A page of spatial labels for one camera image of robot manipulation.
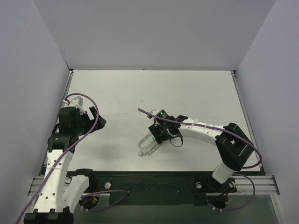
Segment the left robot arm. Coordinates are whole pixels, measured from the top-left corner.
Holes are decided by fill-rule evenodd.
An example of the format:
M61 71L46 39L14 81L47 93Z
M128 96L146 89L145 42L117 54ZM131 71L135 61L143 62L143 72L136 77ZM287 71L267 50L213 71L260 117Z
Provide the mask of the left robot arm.
M89 108L90 119L80 105L59 110L58 123L48 139L45 177L30 199L35 205L24 216L25 224L72 224L74 208L80 196L96 187L91 169L81 169L80 174L65 189L67 170L75 146L87 135L104 128L106 120L99 115L97 106Z

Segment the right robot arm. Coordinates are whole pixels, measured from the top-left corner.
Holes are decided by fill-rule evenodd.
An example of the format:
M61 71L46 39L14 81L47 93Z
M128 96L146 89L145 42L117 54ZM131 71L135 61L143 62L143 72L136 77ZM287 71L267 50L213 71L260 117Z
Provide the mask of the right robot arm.
M221 157L220 164L209 178L209 187L214 191L221 190L228 178L244 166L254 149L249 145L251 141L235 123L227 126L213 126L195 121L187 116L176 118L164 112L159 112L154 123L149 127L156 142L161 144L170 138L192 138L209 143L217 147Z

